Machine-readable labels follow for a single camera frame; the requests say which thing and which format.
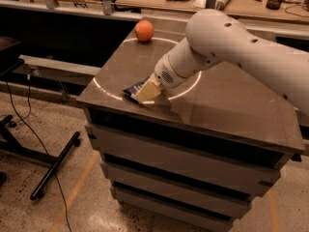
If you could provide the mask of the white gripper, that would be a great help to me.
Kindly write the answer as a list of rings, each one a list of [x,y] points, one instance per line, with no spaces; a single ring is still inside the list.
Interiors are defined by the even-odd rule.
[[[141,99],[139,103],[149,101],[161,94],[161,85],[164,89],[173,89],[184,83],[188,79],[187,70],[183,59],[177,60],[170,53],[166,53],[156,63],[154,67],[154,77],[148,78],[137,97]]]

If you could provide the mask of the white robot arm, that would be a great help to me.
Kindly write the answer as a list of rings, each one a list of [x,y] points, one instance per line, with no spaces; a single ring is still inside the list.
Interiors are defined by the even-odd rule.
[[[131,97],[149,101],[220,62],[240,67],[309,115],[309,53],[255,36],[237,20],[212,9],[187,22],[184,39],[162,56]]]

